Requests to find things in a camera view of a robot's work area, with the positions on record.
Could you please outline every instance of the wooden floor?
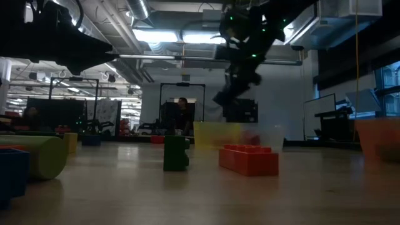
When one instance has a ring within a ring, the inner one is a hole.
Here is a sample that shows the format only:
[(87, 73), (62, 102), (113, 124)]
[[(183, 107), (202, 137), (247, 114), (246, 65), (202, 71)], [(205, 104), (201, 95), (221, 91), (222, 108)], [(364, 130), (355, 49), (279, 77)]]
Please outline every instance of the wooden floor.
[(279, 177), (244, 177), (218, 167), (216, 153), (190, 155), (187, 172), (163, 172), (159, 146), (82, 148), (57, 179), (30, 184), (0, 224), (400, 224), (400, 165), (286, 149)]

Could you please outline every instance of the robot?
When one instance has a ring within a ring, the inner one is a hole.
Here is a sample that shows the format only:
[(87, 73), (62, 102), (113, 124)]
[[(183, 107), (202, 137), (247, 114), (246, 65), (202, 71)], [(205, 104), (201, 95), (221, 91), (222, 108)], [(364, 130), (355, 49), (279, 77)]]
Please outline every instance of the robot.
[(231, 62), (226, 69), (226, 86), (214, 102), (227, 106), (250, 89), (260, 85), (257, 67), (266, 59), (273, 42), (285, 40), (283, 29), (318, 0), (270, 0), (250, 10), (230, 9), (221, 20), (219, 32), (226, 46), (219, 46), (215, 59)]

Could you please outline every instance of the green toy brick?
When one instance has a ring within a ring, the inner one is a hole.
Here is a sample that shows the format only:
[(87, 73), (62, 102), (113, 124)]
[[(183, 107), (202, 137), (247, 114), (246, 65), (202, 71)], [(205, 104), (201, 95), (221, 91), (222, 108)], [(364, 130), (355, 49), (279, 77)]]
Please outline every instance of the green toy brick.
[(188, 138), (185, 138), (185, 149), (190, 148), (190, 140)]
[(189, 158), (185, 153), (186, 142), (182, 136), (166, 136), (164, 140), (164, 171), (185, 171)]

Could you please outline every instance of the person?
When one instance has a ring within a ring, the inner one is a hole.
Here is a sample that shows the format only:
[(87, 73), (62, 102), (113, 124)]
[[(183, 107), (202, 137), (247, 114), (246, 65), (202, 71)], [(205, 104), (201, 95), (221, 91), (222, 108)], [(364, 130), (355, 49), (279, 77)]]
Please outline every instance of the person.
[(176, 119), (176, 129), (182, 130), (183, 136), (188, 136), (193, 123), (193, 117), (188, 110), (188, 100), (185, 97), (180, 97), (177, 102), (179, 114)]
[(25, 120), (27, 126), (29, 126), (29, 131), (39, 131), (40, 130), (40, 118), (39, 112), (35, 107), (27, 107), (24, 110), (22, 118)]

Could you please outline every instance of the blue box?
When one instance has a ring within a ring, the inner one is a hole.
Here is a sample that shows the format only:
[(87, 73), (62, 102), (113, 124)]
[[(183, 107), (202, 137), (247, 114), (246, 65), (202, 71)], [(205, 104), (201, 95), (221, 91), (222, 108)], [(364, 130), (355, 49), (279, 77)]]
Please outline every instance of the blue box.
[(0, 201), (24, 196), (28, 174), (28, 152), (0, 149)]

